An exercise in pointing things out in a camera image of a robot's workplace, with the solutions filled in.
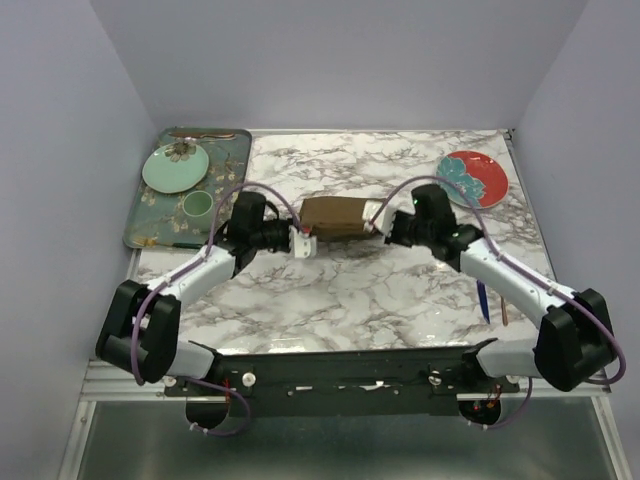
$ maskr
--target brown package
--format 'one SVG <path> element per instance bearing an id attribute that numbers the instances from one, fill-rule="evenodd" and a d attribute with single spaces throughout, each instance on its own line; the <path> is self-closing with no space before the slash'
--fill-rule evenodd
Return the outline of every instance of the brown package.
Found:
<path id="1" fill-rule="evenodd" d="M 321 242 L 362 240 L 374 234 L 364 230 L 362 211 L 369 198 L 314 197 L 302 202 L 300 222 Z"/>

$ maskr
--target screw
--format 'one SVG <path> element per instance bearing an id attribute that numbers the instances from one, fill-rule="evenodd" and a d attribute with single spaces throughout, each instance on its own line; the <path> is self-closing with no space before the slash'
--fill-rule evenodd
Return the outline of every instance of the screw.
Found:
<path id="1" fill-rule="evenodd" d="M 251 372 L 247 372 L 242 376 L 242 384 L 245 387 L 253 387 L 256 383 L 256 376 L 251 373 Z"/>
<path id="2" fill-rule="evenodd" d="M 176 383 L 178 383 L 178 380 L 174 377 L 164 377 L 162 381 L 164 382 L 164 386 L 169 388 L 175 387 Z"/>

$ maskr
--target blue pen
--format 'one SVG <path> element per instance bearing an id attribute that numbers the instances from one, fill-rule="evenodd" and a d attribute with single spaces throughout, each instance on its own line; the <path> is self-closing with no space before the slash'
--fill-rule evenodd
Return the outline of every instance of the blue pen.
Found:
<path id="1" fill-rule="evenodd" d="M 480 299 L 480 309 L 482 310 L 482 316 L 491 325 L 491 319 L 489 318 L 489 301 L 487 300 L 487 288 L 480 280 L 476 281 L 478 286 L 478 298 Z"/>

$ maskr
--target gray wall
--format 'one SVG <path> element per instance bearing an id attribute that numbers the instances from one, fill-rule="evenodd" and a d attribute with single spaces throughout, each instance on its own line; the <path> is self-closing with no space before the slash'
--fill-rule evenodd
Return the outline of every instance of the gray wall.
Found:
<path id="1" fill-rule="evenodd" d="M 152 125 L 86 0 L 0 2 L 0 478 L 57 476 Z"/>
<path id="2" fill-rule="evenodd" d="M 586 0 L 91 0 L 156 125 L 512 127 Z"/>
<path id="3" fill-rule="evenodd" d="M 629 373 L 613 408 L 640 477 L 640 3 L 592 0 L 518 126 L 558 277 L 601 290 Z"/>

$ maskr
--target green cup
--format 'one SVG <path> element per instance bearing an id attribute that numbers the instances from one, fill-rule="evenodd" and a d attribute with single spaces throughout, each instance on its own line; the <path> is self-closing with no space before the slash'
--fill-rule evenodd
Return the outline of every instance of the green cup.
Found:
<path id="1" fill-rule="evenodd" d="M 187 222 L 191 228 L 197 228 L 201 232 L 211 230 L 213 197 L 207 192 L 202 190 L 191 192 L 185 197 L 182 210 L 187 216 Z"/>

